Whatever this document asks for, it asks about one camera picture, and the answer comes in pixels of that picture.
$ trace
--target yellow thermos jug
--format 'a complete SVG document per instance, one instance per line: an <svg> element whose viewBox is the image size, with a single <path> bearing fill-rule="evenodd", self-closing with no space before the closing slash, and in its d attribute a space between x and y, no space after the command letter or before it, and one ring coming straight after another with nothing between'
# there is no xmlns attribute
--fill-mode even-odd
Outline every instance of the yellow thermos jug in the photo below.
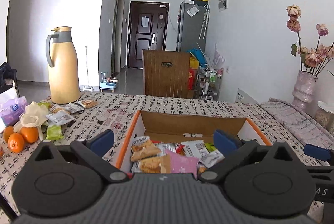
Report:
<svg viewBox="0 0 334 224"><path fill-rule="evenodd" d="M71 27L54 28L46 39L51 100L65 104L80 98L78 57L71 36Z"/></svg>

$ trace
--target brown door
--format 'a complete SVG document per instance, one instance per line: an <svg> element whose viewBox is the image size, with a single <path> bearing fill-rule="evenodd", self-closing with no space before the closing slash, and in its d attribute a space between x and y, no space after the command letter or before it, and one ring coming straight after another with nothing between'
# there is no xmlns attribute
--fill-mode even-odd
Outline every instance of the brown door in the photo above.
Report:
<svg viewBox="0 0 334 224"><path fill-rule="evenodd" d="M129 68L143 68L144 49L164 50L167 4L131 3Z"/></svg>

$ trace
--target orange fruit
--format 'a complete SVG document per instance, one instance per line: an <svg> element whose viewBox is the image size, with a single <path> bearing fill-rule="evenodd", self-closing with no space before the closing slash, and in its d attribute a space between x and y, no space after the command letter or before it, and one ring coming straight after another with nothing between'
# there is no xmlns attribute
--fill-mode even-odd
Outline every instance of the orange fruit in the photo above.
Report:
<svg viewBox="0 0 334 224"><path fill-rule="evenodd" d="M8 147L12 152L21 152L24 148L24 139L19 133L13 133L8 139Z"/></svg>
<svg viewBox="0 0 334 224"><path fill-rule="evenodd" d="M3 139L8 142L9 137L11 134L14 133L14 127L13 126L8 126L3 130Z"/></svg>
<svg viewBox="0 0 334 224"><path fill-rule="evenodd" d="M36 127L31 127L31 128L22 127L21 135L23 136L24 140L28 143L36 142L39 137L38 130Z"/></svg>

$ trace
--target pink ceramic vase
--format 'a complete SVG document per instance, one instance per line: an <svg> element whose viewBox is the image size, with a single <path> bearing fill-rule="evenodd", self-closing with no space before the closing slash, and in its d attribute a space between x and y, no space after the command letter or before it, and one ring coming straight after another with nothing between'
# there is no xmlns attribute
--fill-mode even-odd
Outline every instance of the pink ceramic vase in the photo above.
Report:
<svg viewBox="0 0 334 224"><path fill-rule="evenodd" d="M297 82L293 89L292 104L305 111L307 105L313 101L316 77L308 72L299 70Z"/></svg>

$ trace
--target refrigerator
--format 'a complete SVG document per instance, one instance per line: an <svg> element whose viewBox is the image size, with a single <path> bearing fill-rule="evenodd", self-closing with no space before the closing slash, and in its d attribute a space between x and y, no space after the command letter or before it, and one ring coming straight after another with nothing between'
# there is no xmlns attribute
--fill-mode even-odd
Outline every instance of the refrigerator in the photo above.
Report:
<svg viewBox="0 0 334 224"><path fill-rule="evenodd" d="M186 52L192 48L197 48L197 43L201 47L202 51L205 51L205 38L203 39L204 28L202 31L201 39L199 34L201 33L202 23L204 19L204 13L206 8L199 6L199 12L192 17L187 13L189 9L194 7L193 4L181 3L179 13L179 28L177 32L177 44L176 50L178 52Z"/></svg>

